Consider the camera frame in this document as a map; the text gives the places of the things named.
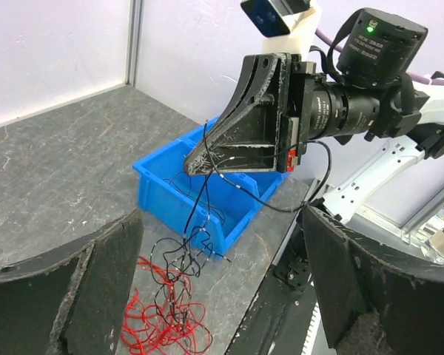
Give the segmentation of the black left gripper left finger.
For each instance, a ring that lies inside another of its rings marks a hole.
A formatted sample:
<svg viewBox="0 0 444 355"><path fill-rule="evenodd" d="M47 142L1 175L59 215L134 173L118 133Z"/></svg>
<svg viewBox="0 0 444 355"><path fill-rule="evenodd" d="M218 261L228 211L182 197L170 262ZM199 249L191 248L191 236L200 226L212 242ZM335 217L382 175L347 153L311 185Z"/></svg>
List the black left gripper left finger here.
<svg viewBox="0 0 444 355"><path fill-rule="evenodd" d="M0 268L0 354L114 354L144 233L134 210Z"/></svg>

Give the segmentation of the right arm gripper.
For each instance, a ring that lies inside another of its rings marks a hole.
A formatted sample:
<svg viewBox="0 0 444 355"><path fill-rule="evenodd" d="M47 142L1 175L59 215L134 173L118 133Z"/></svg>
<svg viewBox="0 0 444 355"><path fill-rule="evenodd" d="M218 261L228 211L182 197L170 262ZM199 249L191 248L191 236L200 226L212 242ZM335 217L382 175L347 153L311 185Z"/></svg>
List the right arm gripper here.
<svg viewBox="0 0 444 355"><path fill-rule="evenodd" d="M299 55L248 55L235 92L217 123L184 159L190 176L219 172L293 172L308 141L352 139L347 87L326 80L316 64ZM282 115L288 124L284 143L277 144Z"/></svg>

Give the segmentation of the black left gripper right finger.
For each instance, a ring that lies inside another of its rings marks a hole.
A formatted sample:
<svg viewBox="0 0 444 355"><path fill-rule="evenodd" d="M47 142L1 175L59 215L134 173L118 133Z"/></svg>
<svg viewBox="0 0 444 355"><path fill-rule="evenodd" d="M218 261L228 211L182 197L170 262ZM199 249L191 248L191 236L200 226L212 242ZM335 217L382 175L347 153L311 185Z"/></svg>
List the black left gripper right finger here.
<svg viewBox="0 0 444 355"><path fill-rule="evenodd" d="M444 266L313 206L303 235L326 341L338 354L444 354Z"/></svg>

